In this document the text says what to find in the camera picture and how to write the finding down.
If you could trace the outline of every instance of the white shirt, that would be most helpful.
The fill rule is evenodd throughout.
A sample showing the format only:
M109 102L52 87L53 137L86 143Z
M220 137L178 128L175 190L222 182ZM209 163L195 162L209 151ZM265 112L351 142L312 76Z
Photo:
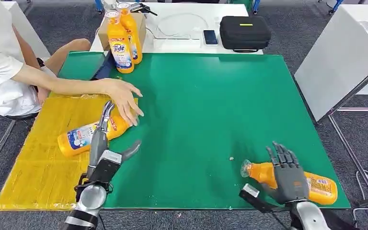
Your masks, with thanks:
M12 15L0 2L0 115L26 115L41 109L35 89L11 79L23 64Z

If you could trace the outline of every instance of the smartphone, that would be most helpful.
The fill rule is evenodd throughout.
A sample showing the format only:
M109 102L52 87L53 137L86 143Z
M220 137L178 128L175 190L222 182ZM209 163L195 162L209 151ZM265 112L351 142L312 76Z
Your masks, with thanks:
M205 45L207 46L217 46L218 45L218 39L215 35L214 30L204 30L204 40Z

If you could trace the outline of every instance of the person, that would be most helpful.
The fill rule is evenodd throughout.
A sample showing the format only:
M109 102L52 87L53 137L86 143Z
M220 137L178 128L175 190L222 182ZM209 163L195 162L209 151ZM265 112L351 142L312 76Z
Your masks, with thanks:
M37 58L30 45L12 24L11 13L0 2L0 115L23 116L40 111L50 92L64 95L106 94L115 102L121 116L137 125L130 107L143 116L133 93L141 97L139 89L116 79L97 81L57 78L70 51L90 49L87 39L76 39L59 48L48 60Z

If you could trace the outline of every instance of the robotic arm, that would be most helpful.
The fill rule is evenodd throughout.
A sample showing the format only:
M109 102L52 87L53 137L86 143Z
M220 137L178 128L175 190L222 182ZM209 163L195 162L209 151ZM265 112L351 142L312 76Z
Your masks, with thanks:
M266 147L274 167L277 189L262 184L264 190L279 204L277 207L259 199L260 191L245 184L239 196L262 213L289 211L292 230L329 230L321 210L308 200L308 184L296 155L283 145L273 142L276 154Z
M108 194L113 188L110 184L122 163L132 157L141 145L136 141L129 149L117 153L108 149L108 120L115 107L108 101L95 129L90 149L90 163L87 173L80 177L74 190L77 192L77 205L66 218L63 230L94 230L98 225L98 215Z

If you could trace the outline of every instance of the cardboard box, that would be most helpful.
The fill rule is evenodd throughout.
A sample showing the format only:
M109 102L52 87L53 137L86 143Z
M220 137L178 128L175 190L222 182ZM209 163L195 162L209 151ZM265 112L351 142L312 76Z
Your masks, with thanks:
M132 16L135 19L136 24L138 26L139 40L140 40L140 44L143 47L143 43L146 38L145 16L142 13L132 13ZM108 23L107 21L104 21L98 30L99 40L101 41L102 48L104 50L109 49L108 35L106 34L107 27L108 27Z

